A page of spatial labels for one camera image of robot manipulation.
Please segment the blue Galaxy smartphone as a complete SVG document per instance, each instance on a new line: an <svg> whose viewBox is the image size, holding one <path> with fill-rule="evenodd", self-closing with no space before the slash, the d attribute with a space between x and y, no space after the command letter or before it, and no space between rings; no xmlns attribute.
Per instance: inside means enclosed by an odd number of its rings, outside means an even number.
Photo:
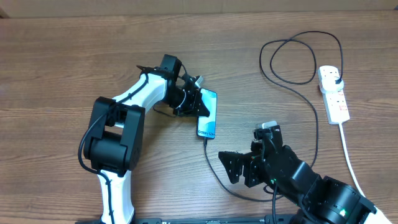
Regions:
<svg viewBox="0 0 398 224"><path fill-rule="evenodd" d="M202 88L200 114L197 119L197 135L214 139L216 135L217 93Z"/></svg>

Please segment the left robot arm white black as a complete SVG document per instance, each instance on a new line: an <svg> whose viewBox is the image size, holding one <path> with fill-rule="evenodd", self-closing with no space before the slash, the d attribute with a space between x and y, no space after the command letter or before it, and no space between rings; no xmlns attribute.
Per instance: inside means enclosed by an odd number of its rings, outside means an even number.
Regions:
<svg viewBox="0 0 398 224"><path fill-rule="evenodd" d="M131 199L132 171L139 161L146 113L158 102L175 117L208 117L201 84L183 63L165 54L158 67L140 65L139 80L113 98L99 97L93 104L88 129L78 146L78 162L101 184L103 213L97 223L134 223Z"/></svg>

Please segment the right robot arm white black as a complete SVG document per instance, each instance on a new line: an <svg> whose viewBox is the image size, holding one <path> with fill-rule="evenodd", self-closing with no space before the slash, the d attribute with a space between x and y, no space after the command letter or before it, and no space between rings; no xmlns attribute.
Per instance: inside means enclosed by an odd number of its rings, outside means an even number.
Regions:
<svg viewBox="0 0 398 224"><path fill-rule="evenodd" d="M282 140L280 126L259 126L249 153L221 151L218 158L233 184L244 177L247 187L262 183L274 195L298 206L284 223L389 223L388 218L354 187L322 177L300 160Z"/></svg>

